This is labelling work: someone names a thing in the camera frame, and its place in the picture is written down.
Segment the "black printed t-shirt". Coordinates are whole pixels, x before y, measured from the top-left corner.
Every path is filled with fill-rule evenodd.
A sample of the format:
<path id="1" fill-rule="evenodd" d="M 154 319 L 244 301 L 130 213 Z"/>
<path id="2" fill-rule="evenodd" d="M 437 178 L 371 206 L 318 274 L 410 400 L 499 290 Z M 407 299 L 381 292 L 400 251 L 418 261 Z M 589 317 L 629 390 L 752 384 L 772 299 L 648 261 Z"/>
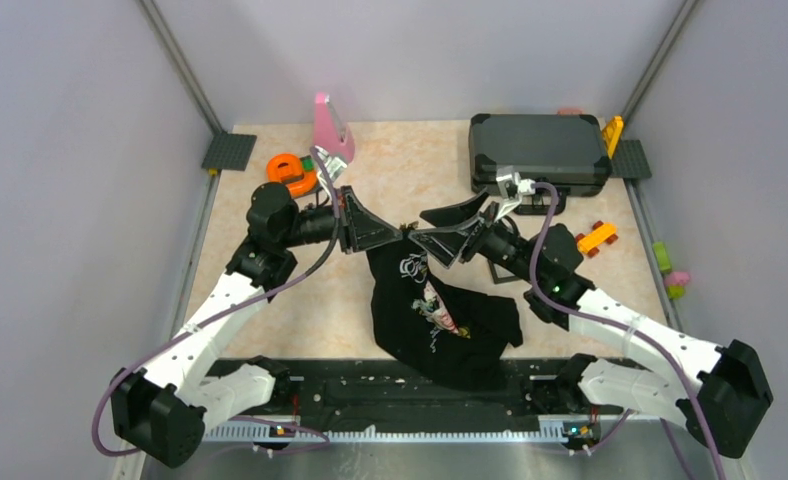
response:
<path id="1" fill-rule="evenodd" d="M 432 382 L 463 391 L 507 386 L 501 356 L 523 344 L 516 302 L 443 282 L 405 239 L 366 252 L 374 340 Z"/>

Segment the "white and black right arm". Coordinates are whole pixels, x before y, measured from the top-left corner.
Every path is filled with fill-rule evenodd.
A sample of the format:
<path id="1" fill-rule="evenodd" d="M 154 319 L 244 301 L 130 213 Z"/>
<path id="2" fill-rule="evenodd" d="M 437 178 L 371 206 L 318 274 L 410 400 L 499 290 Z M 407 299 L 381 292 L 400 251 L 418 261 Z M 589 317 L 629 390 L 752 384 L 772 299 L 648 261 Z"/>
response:
<path id="1" fill-rule="evenodd" d="M 408 237 L 446 267 L 483 256 L 528 282 L 524 298 L 539 320 L 634 362 L 573 357 L 556 385 L 559 404 L 570 412 L 592 404 L 656 416 L 720 456 L 741 458 L 774 400 L 757 351 L 737 339 L 698 339 L 634 311 L 577 274 L 583 256 L 565 225 L 547 217 L 538 235 L 525 239 L 486 198 L 425 210 L 420 216 L 430 228 Z"/>

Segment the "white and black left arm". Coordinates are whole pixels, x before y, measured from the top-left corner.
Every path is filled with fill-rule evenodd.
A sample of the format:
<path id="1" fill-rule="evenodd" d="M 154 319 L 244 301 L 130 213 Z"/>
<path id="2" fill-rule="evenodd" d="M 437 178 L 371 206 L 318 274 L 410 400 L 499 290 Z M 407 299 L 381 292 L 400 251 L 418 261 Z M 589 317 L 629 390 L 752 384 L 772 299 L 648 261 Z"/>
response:
<path id="1" fill-rule="evenodd" d="M 402 231 L 368 211 L 349 186 L 300 208 L 276 182 L 259 186 L 247 234 L 195 315 L 158 354 L 113 380 L 115 433 L 169 468 L 185 464 L 215 427 L 255 407 L 278 413 L 291 393 L 286 367 L 264 356 L 226 375 L 210 371 L 232 338 L 277 294 L 319 269 L 335 248 L 371 250 Z"/>

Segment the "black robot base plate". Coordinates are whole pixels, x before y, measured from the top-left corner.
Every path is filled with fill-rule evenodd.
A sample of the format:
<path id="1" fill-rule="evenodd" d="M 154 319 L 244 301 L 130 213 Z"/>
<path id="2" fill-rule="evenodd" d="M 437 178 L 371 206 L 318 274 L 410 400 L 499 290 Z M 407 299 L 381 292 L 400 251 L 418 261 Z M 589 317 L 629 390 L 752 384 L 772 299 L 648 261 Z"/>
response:
<path id="1" fill-rule="evenodd" d="M 247 416 L 287 417 L 320 432 L 477 434 L 532 432 L 548 420 L 586 422 L 620 415 L 615 406 L 563 400 L 555 380 L 563 359 L 507 359 L 501 385 L 486 391 L 444 387 L 395 360 L 282 359 L 275 399 Z"/>

